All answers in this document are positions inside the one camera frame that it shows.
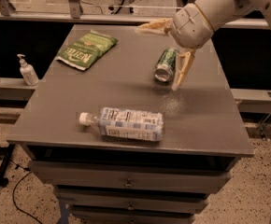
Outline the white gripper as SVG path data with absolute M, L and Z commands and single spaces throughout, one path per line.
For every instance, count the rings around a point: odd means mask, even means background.
M 190 49 L 176 56 L 175 76 L 172 90 L 183 83 L 194 60 L 195 49 L 200 49 L 213 36 L 214 31 L 196 4 L 187 4 L 172 18 L 160 18 L 135 28 L 141 35 L 168 35 L 183 48 Z

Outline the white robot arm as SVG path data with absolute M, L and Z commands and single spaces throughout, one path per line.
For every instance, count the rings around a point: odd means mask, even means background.
M 151 21 L 141 28 L 170 34 L 183 48 L 198 49 L 225 23 L 255 8 L 271 29 L 271 0 L 196 0 L 172 19 Z M 271 224 L 271 141 L 253 139 L 252 144 L 255 156 L 239 162 L 231 182 L 211 198 L 210 206 L 193 224 Z

